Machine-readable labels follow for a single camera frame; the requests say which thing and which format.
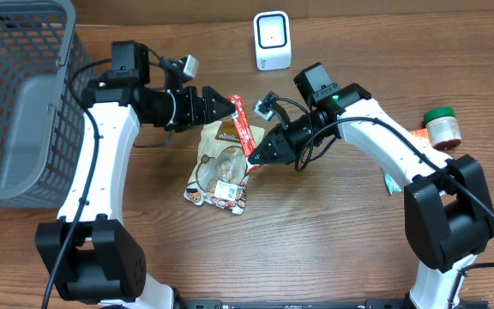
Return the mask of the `small orange snack box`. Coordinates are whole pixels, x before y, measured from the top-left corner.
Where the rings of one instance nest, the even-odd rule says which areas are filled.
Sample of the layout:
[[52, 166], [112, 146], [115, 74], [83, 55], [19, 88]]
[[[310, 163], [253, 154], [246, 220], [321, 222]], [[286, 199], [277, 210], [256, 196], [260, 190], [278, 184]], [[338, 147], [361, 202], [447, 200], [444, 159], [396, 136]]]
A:
[[432, 148], [427, 129], [412, 130], [411, 134], [416, 139], [416, 142], [413, 142], [413, 145], [417, 148]]

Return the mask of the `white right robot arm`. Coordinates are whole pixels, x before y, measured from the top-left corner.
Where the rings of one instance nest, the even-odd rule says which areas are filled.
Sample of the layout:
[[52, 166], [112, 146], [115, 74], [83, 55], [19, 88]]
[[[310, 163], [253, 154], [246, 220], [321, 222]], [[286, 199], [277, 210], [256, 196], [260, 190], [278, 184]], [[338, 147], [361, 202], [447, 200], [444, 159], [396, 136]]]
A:
[[252, 165], [294, 164], [301, 170], [312, 148], [328, 136], [343, 139], [376, 162], [404, 191], [405, 234], [419, 259], [406, 308], [462, 308], [460, 287], [476, 257], [494, 238], [494, 209], [481, 165], [425, 146], [356, 83], [339, 88], [298, 85], [307, 108], [291, 121], [280, 97], [256, 105], [280, 120], [249, 157]]

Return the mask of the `red snack stick wrapper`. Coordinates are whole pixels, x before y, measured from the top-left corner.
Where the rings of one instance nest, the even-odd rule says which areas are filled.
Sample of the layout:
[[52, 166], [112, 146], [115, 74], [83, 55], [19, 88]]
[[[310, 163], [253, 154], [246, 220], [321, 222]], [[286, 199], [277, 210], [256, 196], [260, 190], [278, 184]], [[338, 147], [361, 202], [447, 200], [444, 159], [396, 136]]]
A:
[[249, 158], [256, 149], [256, 140], [250, 128], [243, 99], [239, 94], [235, 94], [228, 99], [235, 106], [235, 112], [231, 115], [232, 123], [238, 133], [238, 138], [242, 145], [244, 155], [246, 158]]

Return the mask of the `green-lidded sauce jar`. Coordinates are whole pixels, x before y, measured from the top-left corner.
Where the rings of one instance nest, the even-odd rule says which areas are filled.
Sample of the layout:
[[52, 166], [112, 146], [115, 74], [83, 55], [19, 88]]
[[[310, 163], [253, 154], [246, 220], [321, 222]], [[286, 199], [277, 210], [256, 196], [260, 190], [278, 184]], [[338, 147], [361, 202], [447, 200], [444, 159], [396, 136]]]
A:
[[461, 144], [461, 131], [453, 108], [442, 106], [430, 110], [423, 116], [423, 122], [433, 148], [444, 151]]

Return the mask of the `grey plastic basket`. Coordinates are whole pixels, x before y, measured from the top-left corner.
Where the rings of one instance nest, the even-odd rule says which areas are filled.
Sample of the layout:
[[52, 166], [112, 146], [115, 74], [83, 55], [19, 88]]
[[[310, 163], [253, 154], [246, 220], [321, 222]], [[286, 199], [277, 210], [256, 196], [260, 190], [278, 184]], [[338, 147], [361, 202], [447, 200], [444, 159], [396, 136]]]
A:
[[84, 134], [73, 99], [96, 77], [70, 1], [0, 1], [0, 206], [59, 208]]

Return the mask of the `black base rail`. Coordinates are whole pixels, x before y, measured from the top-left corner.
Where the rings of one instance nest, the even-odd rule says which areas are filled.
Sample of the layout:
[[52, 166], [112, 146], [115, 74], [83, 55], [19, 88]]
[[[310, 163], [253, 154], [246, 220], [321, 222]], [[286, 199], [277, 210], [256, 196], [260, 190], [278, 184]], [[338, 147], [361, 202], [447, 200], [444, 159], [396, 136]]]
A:
[[220, 300], [182, 300], [180, 309], [407, 309], [415, 308], [405, 299], [368, 299], [354, 302], [222, 302]]

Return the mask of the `beige nut snack bag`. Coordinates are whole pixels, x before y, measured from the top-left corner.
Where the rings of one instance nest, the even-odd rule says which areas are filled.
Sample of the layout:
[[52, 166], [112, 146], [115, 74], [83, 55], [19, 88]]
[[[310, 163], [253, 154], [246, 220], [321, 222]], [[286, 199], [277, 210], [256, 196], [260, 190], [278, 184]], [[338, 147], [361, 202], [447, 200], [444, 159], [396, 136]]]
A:
[[187, 181], [184, 198], [241, 215], [247, 200], [246, 185], [252, 166], [233, 123], [215, 121], [201, 131], [197, 163]]

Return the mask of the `teal snack packet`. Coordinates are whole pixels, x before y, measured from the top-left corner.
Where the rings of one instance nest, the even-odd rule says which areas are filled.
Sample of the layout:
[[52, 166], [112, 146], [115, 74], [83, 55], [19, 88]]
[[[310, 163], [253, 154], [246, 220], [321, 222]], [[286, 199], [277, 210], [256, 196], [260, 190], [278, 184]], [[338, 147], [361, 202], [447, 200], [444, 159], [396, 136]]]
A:
[[403, 192], [402, 187], [399, 186], [388, 173], [383, 172], [383, 179], [390, 196], [395, 193]]

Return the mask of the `white barcode scanner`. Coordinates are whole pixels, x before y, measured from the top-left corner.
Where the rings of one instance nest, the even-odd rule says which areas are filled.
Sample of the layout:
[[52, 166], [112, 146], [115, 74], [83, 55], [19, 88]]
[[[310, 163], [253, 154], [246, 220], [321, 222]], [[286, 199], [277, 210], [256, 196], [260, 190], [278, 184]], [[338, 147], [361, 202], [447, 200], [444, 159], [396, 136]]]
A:
[[253, 19], [256, 67], [260, 71], [288, 69], [292, 64], [289, 16], [281, 10], [258, 13]]

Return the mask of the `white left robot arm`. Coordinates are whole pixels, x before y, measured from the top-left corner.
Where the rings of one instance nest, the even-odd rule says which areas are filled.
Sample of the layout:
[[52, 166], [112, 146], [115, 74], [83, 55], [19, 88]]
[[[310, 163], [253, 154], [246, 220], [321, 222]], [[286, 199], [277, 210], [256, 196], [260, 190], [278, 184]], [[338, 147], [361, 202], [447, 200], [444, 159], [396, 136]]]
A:
[[165, 91], [138, 81], [92, 80], [81, 95], [84, 137], [68, 196], [35, 245], [51, 291], [66, 301], [104, 308], [182, 308], [178, 291], [148, 274], [143, 249], [124, 227], [130, 153], [142, 124], [187, 130], [232, 115], [236, 107], [209, 86]]

